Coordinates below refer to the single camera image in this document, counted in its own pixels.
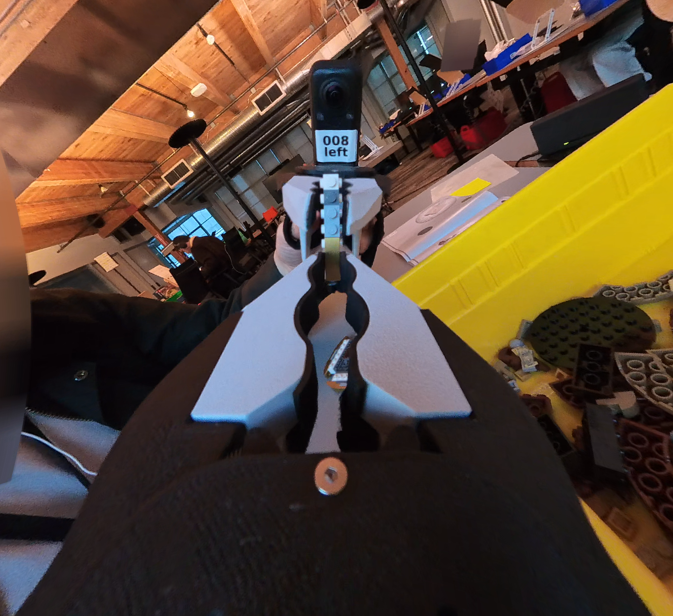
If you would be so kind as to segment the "silver ventilation duct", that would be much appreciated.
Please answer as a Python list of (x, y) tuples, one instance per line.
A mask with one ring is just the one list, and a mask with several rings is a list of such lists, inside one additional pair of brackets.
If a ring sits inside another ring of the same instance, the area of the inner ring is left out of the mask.
[[(397, 16), (418, 2), (420, 0), (388, 0), (388, 5), (392, 14)], [(339, 58), (354, 48), (369, 30), (383, 19), (383, 7), (378, 0), (366, 9), (359, 9), (358, 16), (347, 23), (340, 32), (303, 58), (286, 78), (271, 84), (221, 132), (204, 143), (203, 149), (207, 156), (214, 163), (219, 160), (233, 161), (235, 164), (242, 161), (243, 158), (239, 157), (239, 154), (244, 154), (248, 148), (257, 145), (260, 137), (257, 128), (260, 125), (269, 126), (271, 130), (279, 126), (280, 121), (268, 121), (267, 118), (276, 116), (278, 109), (287, 106), (291, 99), (304, 90), (308, 85), (310, 67), (319, 60)], [(190, 198), (205, 184), (200, 175), (210, 170), (205, 158), (198, 153), (189, 160), (181, 160), (175, 168), (181, 172), (178, 180), (174, 184), (156, 186), (144, 197), (138, 207), (140, 210), (156, 207), (167, 199)]]

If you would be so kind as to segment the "yellow plastic bin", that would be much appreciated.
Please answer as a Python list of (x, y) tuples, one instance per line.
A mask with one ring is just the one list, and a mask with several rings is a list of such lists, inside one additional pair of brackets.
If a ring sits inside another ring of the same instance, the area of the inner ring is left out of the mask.
[(672, 87), (397, 281), (446, 327), (473, 404), (430, 451), (348, 456), (353, 493), (311, 496), (292, 561), (325, 615), (671, 615), (672, 597), (585, 512), (549, 439), (490, 360), (524, 317), (672, 266)]

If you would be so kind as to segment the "grey desk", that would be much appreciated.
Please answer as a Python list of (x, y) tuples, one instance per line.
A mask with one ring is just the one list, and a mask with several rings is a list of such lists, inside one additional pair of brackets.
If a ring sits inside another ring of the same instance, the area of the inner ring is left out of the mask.
[[(430, 205), (444, 197), (449, 197), (453, 191), (473, 179), (481, 177), (487, 180), (486, 174), (488, 172), (486, 168), (495, 166), (496, 159), (504, 162), (506, 159), (515, 159), (524, 154), (530, 154), (529, 157), (521, 159), (518, 166), (511, 165), (509, 167), (509, 178), (507, 180), (494, 183), (492, 192), (500, 198), (513, 196), (532, 183), (534, 179), (544, 174), (559, 158), (553, 157), (549, 160), (543, 160), (534, 153), (537, 146), (530, 126), (531, 124), (526, 123), (518, 127), (504, 138), (496, 141), (490, 148), (470, 159), (457, 171), (440, 179), (432, 186), (428, 186), (424, 191), (416, 193), (413, 198), (406, 199), (400, 208), (385, 219), (385, 235), (395, 231)], [(401, 256), (386, 247), (378, 249), (373, 266), (373, 271), (388, 283), (406, 274), (412, 267)], [(346, 302), (347, 297), (343, 293), (335, 293), (325, 298), (319, 306), (318, 321), (309, 334), (309, 339), (314, 347), (319, 374), (318, 413), (306, 450), (309, 454), (339, 452), (341, 450), (337, 440), (338, 431), (341, 430), (341, 393), (337, 393), (328, 387), (323, 368), (338, 341), (343, 337), (354, 335), (345, 317)]]

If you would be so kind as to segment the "black electronic device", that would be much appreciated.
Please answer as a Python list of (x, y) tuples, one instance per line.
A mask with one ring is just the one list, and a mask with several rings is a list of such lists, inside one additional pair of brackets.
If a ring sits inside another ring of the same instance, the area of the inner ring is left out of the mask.
[(538, 153), (548, 157), (578, 148), (648, 99), (649, 92), (645, 76), (634, 75), (534, 121)]

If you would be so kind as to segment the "person's torso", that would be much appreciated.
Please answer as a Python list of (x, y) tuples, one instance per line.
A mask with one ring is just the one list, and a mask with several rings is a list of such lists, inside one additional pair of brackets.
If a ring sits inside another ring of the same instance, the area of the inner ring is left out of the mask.
[(14, 615), (60, 552), (119, 431), (27, 410), (1, 485), (1, 614)]

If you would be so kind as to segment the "black round toy plate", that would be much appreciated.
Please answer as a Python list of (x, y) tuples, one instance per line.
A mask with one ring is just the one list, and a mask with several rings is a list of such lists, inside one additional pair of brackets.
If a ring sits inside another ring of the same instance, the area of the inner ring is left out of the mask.
[(575, 368), (580, 345), (612, 351), (650, 349), (657, 333), (652, 319), (638, 306), (615, 298), (577, 298), (539, 314), (524, 337), (549, 366)]

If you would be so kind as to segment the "toy instruction booklet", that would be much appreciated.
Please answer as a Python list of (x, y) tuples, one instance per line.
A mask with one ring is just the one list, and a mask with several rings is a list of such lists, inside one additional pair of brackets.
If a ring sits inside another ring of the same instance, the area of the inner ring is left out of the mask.
[(507, 200), (489, 191), (444, 197), (386, 235), (382, 244), (411, 265), (418, 265)]

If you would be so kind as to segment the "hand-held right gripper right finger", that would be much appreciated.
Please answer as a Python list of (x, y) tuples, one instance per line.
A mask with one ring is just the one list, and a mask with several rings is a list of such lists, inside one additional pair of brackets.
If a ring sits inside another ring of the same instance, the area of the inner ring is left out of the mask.
[(377, 450), (397, 427), (467, 418), (472, 408), (422, 310), (342, 253), (345, 317), (354, 338), (342, 392), (342, 449)]

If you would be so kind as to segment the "black long toy brick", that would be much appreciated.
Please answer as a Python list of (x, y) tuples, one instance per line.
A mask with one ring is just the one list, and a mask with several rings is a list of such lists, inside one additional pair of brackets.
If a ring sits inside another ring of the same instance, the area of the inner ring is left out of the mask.
[(321, 232), (325, 240), (342, 236), (342, 179), (338, 173), (324, 174), (318, 183)]

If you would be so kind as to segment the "round toy pot build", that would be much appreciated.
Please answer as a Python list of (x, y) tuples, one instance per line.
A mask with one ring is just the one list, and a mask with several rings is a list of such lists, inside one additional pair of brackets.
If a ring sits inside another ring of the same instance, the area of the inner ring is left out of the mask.
[(328, 357), (324, 366), (323, 374), (326, 384), (337, 393), (341, 393), (347, 387), (352, 340), (352, 337), (344, 337)]

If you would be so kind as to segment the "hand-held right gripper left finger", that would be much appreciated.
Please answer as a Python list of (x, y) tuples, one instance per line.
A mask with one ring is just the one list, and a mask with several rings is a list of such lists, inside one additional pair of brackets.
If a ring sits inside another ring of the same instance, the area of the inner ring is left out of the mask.
[(308, 257), (240, 313), (191, 411), (193, 421), (263, 429), (305, 451), (318, 412), (310, 331), (318, 321), (318, 256)]

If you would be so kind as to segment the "pile of toy bricks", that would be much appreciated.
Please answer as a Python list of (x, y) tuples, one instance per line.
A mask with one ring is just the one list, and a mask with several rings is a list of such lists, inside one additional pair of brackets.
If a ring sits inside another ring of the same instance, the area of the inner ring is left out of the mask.
[(672, 307), (672, 271), (582, 298), (596, 297), (642, 309), (657, 333), (650, 349), (580, 345), (575, 368), (552, 367), (525, 341), (533, 321), (523, 320), (492, 366), (543, 429), (579, 498), (655, 577), (672, 581), (672, 346), (659, 343), (661, 322), (643, 309)]

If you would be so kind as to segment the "person's left hand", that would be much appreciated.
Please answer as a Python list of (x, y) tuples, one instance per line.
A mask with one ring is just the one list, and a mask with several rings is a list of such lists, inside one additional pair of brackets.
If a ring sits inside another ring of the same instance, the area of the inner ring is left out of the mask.
[(295, 267), (302, 263), (300, 249), (294, 249), (290, 242), (298, 242), (299, 228), (290, 223), (290, 232), (285, 233), (284, 228), (279, 226), (276, 233), (273, 260), (278, 272), (285, 276), (292, 272)]

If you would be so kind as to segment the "yellow sticky note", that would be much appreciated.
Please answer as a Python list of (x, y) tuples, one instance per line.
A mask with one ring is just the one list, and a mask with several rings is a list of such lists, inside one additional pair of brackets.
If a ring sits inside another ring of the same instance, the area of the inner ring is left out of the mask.
[(491, 182), (478, 177), (473, 179), (471, 182), (466, 183), (464, 186), (460, 187), (456, 191), (453, 191), (450, 195), (452, 197), (469, 197), (489, 188), (491, 185), (492, 185)]

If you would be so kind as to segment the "red container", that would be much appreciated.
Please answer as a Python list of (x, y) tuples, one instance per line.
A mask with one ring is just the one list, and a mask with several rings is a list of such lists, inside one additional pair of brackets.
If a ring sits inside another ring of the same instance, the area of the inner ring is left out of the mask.
[[(464, 148), (468, 151), (482, 150), (493, 141), (500, 138), (507, 129), (504, 112), (490, 107), (475, 119), (471, 124), (465, 124), (460, 128), (459, 135), (452, 133), (454, 141), (461, 140)], [(431, 144), (434, 157), (447, 157), (454, 152), (452, 144), (446, 137), (435, 140)]]

